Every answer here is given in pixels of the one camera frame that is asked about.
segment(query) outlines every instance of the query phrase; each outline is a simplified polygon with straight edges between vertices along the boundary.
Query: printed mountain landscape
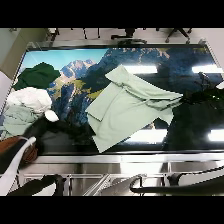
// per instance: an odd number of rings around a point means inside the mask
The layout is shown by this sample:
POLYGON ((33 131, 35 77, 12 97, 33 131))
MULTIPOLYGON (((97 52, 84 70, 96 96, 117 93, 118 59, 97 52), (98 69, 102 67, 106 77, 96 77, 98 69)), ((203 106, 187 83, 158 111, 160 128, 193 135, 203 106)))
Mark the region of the printed mountain landscape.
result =
MULTIPOLYGON (((105 74, 120 64, 155 65, 157 73, 139 77, 159 88, 185 93, 201 90, 200 77, 192 67, 213 63, 206 48, 110 48, 99 63, 76 60, 64 66, 48 93, 59 118, 81 126, 87 122, 86 108, 110 83, 105 74)), ((207 75, 215 84, 222 81, 220 74, 207 75)))

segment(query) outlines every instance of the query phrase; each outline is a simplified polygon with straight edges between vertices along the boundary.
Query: table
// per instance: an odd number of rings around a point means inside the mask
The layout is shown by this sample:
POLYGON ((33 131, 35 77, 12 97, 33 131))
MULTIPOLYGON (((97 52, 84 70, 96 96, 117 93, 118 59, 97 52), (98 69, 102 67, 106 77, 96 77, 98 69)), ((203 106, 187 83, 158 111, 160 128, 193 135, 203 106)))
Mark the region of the table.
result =
MULTIPOLYGON (((60 119, 83 125, 87 122, 85 109, 109 84, 104 75, 119 64, 156 66, 156 73, 136 75, 159 88, 179 93, 201 90, 200 77, 197 72, 194 73, 198 66, 220 67, 206 40, 195 39, 190 44, 183 44, 173 38, 175 43, 164 44, 164 40, 146 39, 147 44, 125 46, 118 45, 118 41, 55 41, 53 45, 51 42, 33 43, 33 47, 25 53, 18 74, 40 62, 59 69, 60 80, 48 88, 53 109, 60 119)), ((206 74, 214 85, 223 81, 220 73, 206 74)), ((64 133, 48 132, 40 141, 41 155, 35 163, 222 160, 224 142, 208 139, 211 130, 222 129, 224 125, 223 103, 218 102, 215 106, 219 109, 214 109, 209 103, 181 105, 174 109, 175 122, 169 128, 159 120, 144 128, 149 133, 155 128, 158 134, 168 130, 167 136, 163 134, 158 142, 147 137, 141 142, 127 139, 103 154, 98 153, 89 139, 77 144, 64 133)))

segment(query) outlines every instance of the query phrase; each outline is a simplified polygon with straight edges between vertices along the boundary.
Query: dark green cloth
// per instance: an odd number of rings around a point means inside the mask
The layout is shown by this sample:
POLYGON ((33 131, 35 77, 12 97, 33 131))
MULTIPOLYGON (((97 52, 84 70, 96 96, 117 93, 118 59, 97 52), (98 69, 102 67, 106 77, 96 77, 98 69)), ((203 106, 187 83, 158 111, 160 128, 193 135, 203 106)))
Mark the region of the dark green cloth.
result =
POLYGON ((60 76, 58 70, 54 70, 52 65, 40 63, 33 68, 26 68, 18 77, 18 82, 13 86, 15 90, 26 87, 46 89, 49 84, 60 76))

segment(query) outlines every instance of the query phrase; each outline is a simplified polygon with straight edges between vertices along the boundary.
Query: sky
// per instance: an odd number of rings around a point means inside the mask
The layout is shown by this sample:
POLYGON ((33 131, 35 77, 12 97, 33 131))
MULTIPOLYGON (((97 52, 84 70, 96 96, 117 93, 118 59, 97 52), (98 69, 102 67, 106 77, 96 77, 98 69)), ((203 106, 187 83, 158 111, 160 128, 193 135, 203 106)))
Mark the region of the sky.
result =
POLYGON ((91 59, 98 63, 108 49, 71 49, 48 50, 27 52, 21 68, 33 68, 35 65, 45 62, 56 70, 62 69, 71 61, 91 59))

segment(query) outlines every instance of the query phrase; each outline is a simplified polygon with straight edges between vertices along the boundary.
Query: light green cloth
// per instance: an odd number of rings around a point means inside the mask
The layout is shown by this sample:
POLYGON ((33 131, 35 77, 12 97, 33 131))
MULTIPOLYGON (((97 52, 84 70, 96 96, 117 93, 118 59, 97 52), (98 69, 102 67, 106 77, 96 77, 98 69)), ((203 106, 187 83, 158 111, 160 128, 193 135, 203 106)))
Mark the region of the light green cloth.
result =
POLYGON ((12 105, 4 113, 1 140, 12 136, 22 135, 38 116, 28 107, 12 105))
POLYGON ((183 96, 162 90, 127 72, 123 65, 106 77, 112 82, 86 109, 93 137, 103 152, 136 131, 160 118, 168 124, 172 108, 180 105, 183 96))

